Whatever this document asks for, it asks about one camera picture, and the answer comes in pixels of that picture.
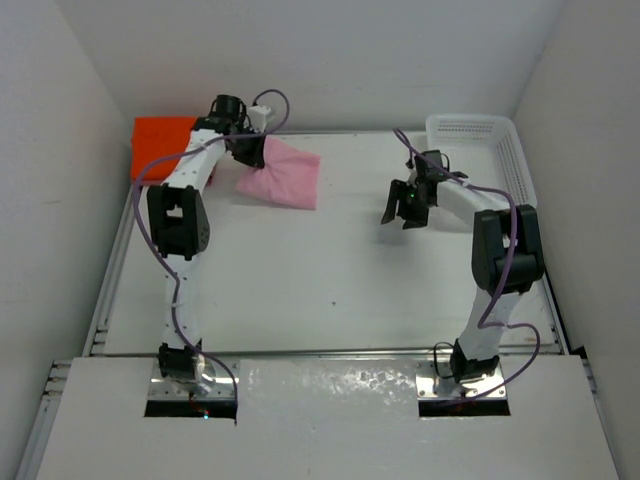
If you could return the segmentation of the orange t-shirt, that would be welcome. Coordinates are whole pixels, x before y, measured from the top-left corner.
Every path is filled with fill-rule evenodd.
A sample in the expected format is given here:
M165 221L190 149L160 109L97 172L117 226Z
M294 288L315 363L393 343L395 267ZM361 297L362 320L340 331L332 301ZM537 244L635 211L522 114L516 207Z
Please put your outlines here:
M196 117L137 117L131 137L131 181L151 162L182 153L188 146Z

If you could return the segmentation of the light pink t-shirt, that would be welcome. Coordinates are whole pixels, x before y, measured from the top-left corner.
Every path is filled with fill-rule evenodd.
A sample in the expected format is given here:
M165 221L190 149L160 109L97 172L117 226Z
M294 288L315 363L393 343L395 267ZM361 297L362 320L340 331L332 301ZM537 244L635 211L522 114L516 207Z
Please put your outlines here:
M249 168L239 178L239 194L277 205L315 210L321 157L267 137L262 169Z

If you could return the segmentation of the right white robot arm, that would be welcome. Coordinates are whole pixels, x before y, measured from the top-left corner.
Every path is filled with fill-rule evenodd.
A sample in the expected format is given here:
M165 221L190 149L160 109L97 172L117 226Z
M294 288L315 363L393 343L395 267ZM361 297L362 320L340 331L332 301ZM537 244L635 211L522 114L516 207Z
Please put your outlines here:
M520 297L545 272L537 211L499 188L476 185L452 171L439 150L416 152L410 176L390 183L383 225L400 218L405 230L425 228L432 209L444 209L471 228L476 296L466 327L452 345L456 383L495 371L503 332Z

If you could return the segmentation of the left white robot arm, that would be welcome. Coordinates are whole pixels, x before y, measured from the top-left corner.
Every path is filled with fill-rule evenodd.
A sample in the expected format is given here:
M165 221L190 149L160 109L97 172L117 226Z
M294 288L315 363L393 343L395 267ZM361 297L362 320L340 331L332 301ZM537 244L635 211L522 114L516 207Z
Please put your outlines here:
M185 151L171 173L148 187L148 232L168 279L167 323L158 361L161 375L177 383L195 385L206 378L193 284L211 234L204 187L227 154L249 167L265 166L264 132L272 115L268 106L217 96L209 113L191 126Z

